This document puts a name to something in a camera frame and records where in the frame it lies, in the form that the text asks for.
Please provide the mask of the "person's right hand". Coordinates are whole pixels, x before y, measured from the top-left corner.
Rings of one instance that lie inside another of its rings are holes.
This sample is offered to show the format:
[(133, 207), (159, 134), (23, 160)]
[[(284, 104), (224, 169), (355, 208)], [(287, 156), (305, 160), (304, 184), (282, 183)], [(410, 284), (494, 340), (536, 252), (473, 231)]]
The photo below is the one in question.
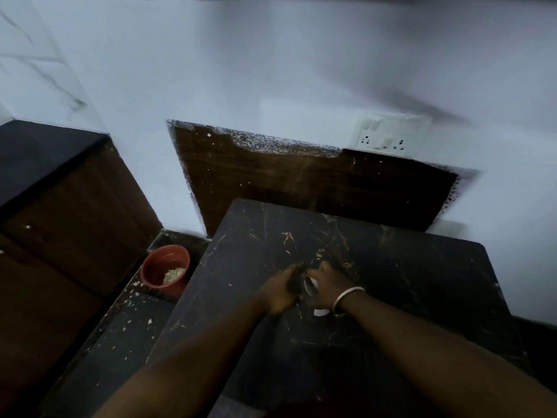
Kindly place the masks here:
[(318, 300), (317, 306), (331, 310), (333, 303), (340, 293), (355, 285), (341, 272), (326, 261), (326, 298)]

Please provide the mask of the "person's left hand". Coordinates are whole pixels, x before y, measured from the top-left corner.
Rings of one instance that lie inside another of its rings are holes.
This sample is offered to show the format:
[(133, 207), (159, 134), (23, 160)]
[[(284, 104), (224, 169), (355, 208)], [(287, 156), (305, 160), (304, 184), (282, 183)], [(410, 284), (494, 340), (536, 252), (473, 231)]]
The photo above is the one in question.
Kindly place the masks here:
[(296, 264), (270, 277), (256, 295), (256, 305), (260, 313), (276, 316), (292, 307), (296, 302), (286, 291), (286, 283)]

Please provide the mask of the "small white round container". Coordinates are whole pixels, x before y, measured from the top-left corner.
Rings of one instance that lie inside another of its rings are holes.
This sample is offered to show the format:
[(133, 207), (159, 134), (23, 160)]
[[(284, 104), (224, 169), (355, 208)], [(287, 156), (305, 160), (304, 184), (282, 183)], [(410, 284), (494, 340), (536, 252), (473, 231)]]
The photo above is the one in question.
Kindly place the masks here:
[(317, 306), (318, 294), (317, 281), (305, 276), (303, 278), (303, 301), (312, 318), (322, 318), (331, 314), (329, 309)]

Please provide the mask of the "person's right forearm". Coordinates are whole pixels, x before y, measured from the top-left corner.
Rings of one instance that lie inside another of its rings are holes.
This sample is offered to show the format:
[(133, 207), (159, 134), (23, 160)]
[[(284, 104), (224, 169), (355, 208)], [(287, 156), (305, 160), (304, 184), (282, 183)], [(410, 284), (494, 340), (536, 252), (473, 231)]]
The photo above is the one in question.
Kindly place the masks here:
[(341, 308), (446, 416), (557, 418), (557, 394), (504, 358), (362, 291)]

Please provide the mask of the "person's left forearm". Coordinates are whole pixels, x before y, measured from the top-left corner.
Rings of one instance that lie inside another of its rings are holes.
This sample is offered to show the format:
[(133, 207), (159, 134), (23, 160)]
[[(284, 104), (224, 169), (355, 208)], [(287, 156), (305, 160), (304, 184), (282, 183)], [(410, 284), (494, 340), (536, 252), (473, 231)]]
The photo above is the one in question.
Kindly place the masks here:
[(262, 293), (127, 380), (93, 418), (198, 418), (215, 402), (269, 312)]

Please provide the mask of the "silver bangle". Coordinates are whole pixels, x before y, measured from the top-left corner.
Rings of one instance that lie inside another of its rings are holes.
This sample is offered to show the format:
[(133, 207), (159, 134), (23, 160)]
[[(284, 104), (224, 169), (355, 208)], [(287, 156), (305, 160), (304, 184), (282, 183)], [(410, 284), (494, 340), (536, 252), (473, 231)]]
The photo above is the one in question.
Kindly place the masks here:
[(342, 293), (340, 293), (338, 295), (338, 297), (336, 298), (335, 302), (333, 303), (332, 307), (331, 307), (331, 312), (333, 314), (333, 316), (335, 317), (342, 317), (345, 316), (346, 313), (345, 312), (339, 312), (339, 306), (341, 301), (347, 297), (348, 295), (357, 292), (357, 291), (362, 291), (362, 292), (366, 292), (365, 288), (363, 287), (352, 287), (352, 288), (348, 288), (346, 290), (344, 290)]

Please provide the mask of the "red plastic bowl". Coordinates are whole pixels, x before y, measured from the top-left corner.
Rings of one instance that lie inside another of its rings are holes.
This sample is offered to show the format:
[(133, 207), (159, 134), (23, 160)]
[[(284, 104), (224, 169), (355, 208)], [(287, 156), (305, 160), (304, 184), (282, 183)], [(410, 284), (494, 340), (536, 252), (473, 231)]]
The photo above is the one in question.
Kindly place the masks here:
[[(179, 245), (166, 245), (151, 252), (144, 260), (140, 269), (142, 283), (151, 289), (156, 289), (167, 296), (181, 297), (188, 278), (186, 277), (191, 257), (188, 250)], [(183, 277), (174, 283), (164, 286), (164, 274), (178, 267), (186, 269)]]

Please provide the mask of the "brown wooden cabinet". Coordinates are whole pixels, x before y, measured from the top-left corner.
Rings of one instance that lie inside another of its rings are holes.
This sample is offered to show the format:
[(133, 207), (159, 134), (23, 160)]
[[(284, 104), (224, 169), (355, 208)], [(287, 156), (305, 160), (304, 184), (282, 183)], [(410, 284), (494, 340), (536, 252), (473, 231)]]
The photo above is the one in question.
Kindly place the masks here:
[(33, 409), (161, 229), (107, 134), (0, 125), (0, 418)]

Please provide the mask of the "dark wooden wall panel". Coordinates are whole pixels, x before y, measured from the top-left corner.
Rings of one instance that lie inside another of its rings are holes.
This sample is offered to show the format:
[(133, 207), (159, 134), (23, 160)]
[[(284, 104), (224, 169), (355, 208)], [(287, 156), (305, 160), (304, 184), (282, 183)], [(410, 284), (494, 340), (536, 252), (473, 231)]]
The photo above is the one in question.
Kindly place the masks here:
[(208, 237), (237, 198), (425, 232), (481, 176), (224, 127), (167, 125)]

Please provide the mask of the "white wall socket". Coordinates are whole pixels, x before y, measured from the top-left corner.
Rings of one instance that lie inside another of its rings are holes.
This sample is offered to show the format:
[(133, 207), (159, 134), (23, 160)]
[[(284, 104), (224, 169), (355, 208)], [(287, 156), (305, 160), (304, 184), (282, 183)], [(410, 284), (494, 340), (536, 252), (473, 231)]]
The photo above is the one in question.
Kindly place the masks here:
[(432, 121), (411, 113), (367, 113), (357, 119), (349, 149), (413, 159)]

